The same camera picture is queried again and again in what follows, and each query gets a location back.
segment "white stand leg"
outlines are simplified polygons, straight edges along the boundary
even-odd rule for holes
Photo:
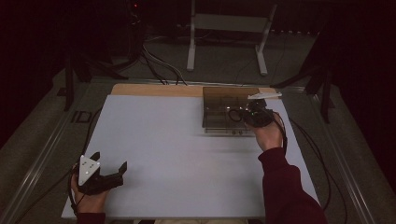
[[[256,46],[256,55],[257,55],[257,63],[259,64],[260,75],[267,76],[267,66],[265,65],[264,56],[262,55],[262,50],[260,50],[260,46]]]
[[[189,56],[187,59],[187,71],[194,70],[195,63],[195,0],[191,0],[191,35],[190,35],[190,48]]]
[[[276,5],[273,5],[270,16],[268,17],[268,22],[265,24],[264,30],[262,32],[262,42],[260,45],[256,46],[257,63],[259,64],[260,75],[262,76],[268,75],[267,66],[265,65],[264,56],[262,55],[262,50],[264,49],[265,42],[267,41],[268,35],[270,34],[275,11]]]

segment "dark background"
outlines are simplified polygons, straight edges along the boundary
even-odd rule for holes
[[[92,4],[103,6],[115,1],[2,1],[0,3],[0,147],[8,140],[40,99],[52,87],[51,79],[64,68],[64,50],[70,32],[91,42],[87,51],[108,53],[107,41],[117,27],[105,25],[104,15],[97,15]],[[260,16],[263,1],[199,1],[197,10],[222,14]],[[142,20],[157,34],[177,36],[177,24],[190,22],[190,1],[138,1]],[[120,15],[107,15],[122,26]],[[391,2],[338,3],[336,1],[279,2],[273,31],[318,35],[304,66],[332,61],[333,83],[358,122],[375,158],[396,191],[396,133],[394,87],[395,5]]]

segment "floor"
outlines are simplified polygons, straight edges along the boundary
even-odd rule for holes
[[[186,70],[188,38],[169,39],[154,35],[148,38],[145,47],[177,68],[190,85],[267,87],[296,75],[315,42],[309,35],[271,33],[263,52],[269,74],[263,77],[255,59],[254,41],[227,44],[224,43],[227,41],[220,43],[218,39],[197,40],[193,72]],[[155,65],[155,70],[171,84],[175,83],[176,77],[168,69]],[[64,87],[64,71],[58,74],[53,80],[53,89],[0,150],[2,223],[16,220],[42,194],[46,196],[32,206],[20,223],[74,223],[74,220],[61,218],[67,198],[66,180],[61,180],[49,192],[47,189],[78,159],[87,134],[92,132],[98,119],[98,116],[94,117],[91,126],[89,122],[73,119],[74,114],[81,111],[94,114],[114,84],[119,82],[95,69],[92,73],[91,83],[76,82],[76,99],[68,113],[64,112],[64,97],[57,96],[58,90]],[[143,60],[120,74],[129,77],[124,82],[160,83]],[[380,172],[339,91],[332,86],[331,123],[325,124],[318,115],[318,97],[304,94],[306,81],[300,80],[281,90],[282,100],[290,119],[301,125],[318,145],[322,161],[332,174],[328,181],[317,157],[318,151],[311,148],[298,126],[293,126],[320,203],[324,206],[329,201],[325,210],[329,223],[396,223],[396,196]],[[110,222],[133,223],[132,220],[109,219]]]

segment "hand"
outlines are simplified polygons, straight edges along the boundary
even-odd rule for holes
[[[278,113],[274,113],[274,118],[283,127]],[[282,132],[274,122],[262,128],[255,128],[246,123],[245,125],[256,134],[257,143],[262,151],[275,147],[282,147]]]
[[[75,202],[78,204],[78,213],[103,213],[105,201],[109,190],[95,195],[84,195],[78,191],[77,176],[72,176],[72,190],[75,193]]]

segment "metal stand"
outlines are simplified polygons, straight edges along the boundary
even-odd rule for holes
[[[257,62],[262,76],[268,75],[265,60],[262,55],[265,42],[270,32],[272,20],[276,11],[276,5],[272,6],[268,18],[261,17],[241,17],[212,14],[196,14],[195,0],[191,0],[191,37],[189,56],[187,59],[187,70],[194,70],[195,63],[195,29],[225,30],[262,33],[262,42],[256,46]]]

